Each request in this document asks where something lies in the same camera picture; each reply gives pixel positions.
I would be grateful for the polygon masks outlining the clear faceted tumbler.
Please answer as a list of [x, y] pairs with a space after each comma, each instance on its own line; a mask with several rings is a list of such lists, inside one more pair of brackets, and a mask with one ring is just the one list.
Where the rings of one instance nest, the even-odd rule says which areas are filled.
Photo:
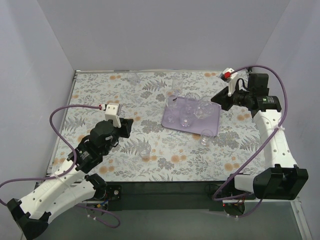
[[186, 107], [180, 109], [179, 121], [183, 127], [190, 127], [194, 122], [194, 110], [187, 110]]
[[210, 96], [203, 96], [194, 111], [197, 119], [206, 119], [214, 113], [214, 104], [211, 102]]

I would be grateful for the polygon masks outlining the clear wine glass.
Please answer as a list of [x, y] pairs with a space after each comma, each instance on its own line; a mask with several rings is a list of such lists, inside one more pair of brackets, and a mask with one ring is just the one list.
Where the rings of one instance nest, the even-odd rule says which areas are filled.
[[199, 103], [200, 96], [195, 92], [188, 92], [184, 96], [184, 106], [188, 111], [195, 110]]

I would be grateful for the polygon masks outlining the small clear tumbler front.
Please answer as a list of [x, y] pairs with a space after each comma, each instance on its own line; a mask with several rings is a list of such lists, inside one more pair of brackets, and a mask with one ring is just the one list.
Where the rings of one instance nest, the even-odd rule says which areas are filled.
[[151, 145], [147, 142], [141, 143], [138, 147], [138, 153], [142, 159], [149, 159], [151, 154]]

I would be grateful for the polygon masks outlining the small clear shot glass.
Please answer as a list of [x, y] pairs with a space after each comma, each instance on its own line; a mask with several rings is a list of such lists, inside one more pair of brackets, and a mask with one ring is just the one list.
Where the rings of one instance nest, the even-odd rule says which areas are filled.
[[200, 134], [200, 144], [204, 146], [209, 146], [211, 139], [213, 137], [213, 132], [209, 129], [204, 129]]

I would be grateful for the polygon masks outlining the tall clear highball glass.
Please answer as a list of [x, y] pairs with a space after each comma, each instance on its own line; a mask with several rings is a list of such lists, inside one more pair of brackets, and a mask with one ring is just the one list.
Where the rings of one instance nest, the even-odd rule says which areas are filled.
[[176, 96], [176, 98], [172, 99], [172, 103], [177, 103], [177, 97], [180, 96], [183, 92], [183, 81], [184, 81], [184, 74], [182, 72], [176, 72], [173, 75], [172, 80], [172, 91], [171, 96]]

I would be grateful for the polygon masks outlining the tall clear champagne flute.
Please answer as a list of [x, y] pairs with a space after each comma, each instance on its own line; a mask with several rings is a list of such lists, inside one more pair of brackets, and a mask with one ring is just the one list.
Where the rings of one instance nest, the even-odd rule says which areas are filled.
[[169, 123], [175, 122], [175, 115], [173, 113], [174, 109], [177, 107], [177, 93], [174, 90], [169, 90], [166, 93], [166, 107], [168, 108], [169, 112], [167, 114], [166, 120]]

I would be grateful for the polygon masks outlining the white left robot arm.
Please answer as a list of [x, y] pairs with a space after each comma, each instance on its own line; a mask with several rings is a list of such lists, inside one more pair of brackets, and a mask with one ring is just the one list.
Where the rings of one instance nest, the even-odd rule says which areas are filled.
[[112, 120], [98, 122], [51, 179], [21, 199], [13, 198], [7, 203], [26, 239], [39, 237], [58, 215], [82, 201], [102, 200], [106, 196], [107, 183], [97, 173], [89, 172], [118, 145], [119, 138], [130, 137], [133, 122], [121, 118], [120, 128]]

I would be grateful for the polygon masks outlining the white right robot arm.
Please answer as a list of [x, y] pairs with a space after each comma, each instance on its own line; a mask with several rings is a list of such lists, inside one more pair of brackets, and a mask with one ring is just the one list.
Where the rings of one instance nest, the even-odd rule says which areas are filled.
[[211, 98], [225, 111], [232, 106], [247, 108], [259, 131], [265, 169], [257, 175], [238, 173], [222, 185], [232, 195], [254, 194], [258, 199], [294, 200], [307, 182], [309, 175], [291, 154], [282, 127], [284, 113], [278, 97], [269, 94], [269, 76], [251, 73], [248, 82], [225, 70], [220, 78], [228, 86]]

